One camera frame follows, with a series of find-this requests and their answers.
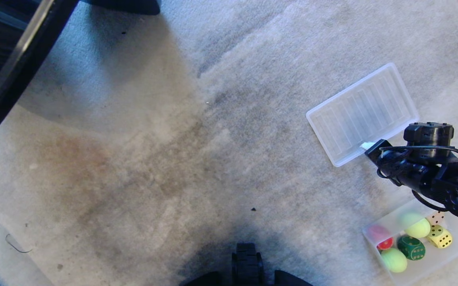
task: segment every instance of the yellow dice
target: yellow dice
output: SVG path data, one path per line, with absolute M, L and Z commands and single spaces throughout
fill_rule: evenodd
M 447 248 L 452 243 L 452 235 L 443 226 L 431 226 L 427 239 L 437 248 Z

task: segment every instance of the black tread wheel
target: black tread wheel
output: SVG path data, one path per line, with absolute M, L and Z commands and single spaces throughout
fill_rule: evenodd
M 260 253 L 256 253 L 256 246 L 253 243 L 238 243 L 236 254 L 233 253 L 233 283 L 262 284 L 263 281 L 264 268 Z

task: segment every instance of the dice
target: dice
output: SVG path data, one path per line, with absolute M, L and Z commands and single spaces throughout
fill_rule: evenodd
M 379 250 L 385 250 L 385 249 L 388 249 L 390 247 L 393 246 L 393 237 L 390 237 L 389 239 L 381 242 L 380 244 L 378 244 L 377 248 Z
M 442 221 L 444 221 L 445 213 L 436 211 L 433 214 L 431 214 L 430 216 L 427 216 L 426 219 L 427 221 L 431 223 L 431 226 L 435 226 L 437 224 L 440 224 Z
M 391 237 L 390 232 L 383 226 L 379 224 L 374 224 L 368 230 L 372 239 L 380 241 L 376 246 L 379 250 L 386 250 L 393 246 L 393 237 Z
M 452 235 L 443 226 L 431 226 L 427 239 L 437 248 L 447 248 L 452 243 Z
M 411 236 L 400 237 L 397 247 L 409 260 L 420 260 L 425 256 L 425 245 Z

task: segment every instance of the green ball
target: green ball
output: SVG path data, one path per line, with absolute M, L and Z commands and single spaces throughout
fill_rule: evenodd
M 406 228 L 404 230 L 409 236 L 414 238 L 422 238 L 429 235 L 431 232 L 431 223 L 427 221 L 427 219 L 418 217 L 416 214 L 408 214 L 403 218 L 403 223 L 405 225 L 410 225 L 414 223 L 412 226 Z
M 406 256 L 396 248 L 383 250 L 381 259 L 383 259 L 386 267 L 394 273 L 403 272 L 408 267 Z

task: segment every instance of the green dice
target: green dice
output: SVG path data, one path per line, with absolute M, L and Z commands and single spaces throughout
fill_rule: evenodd
M 398 239 L 398 250 L 409 260 L 420 260 L 425 256 L 425 246 L 414 237 L 403 236 Z

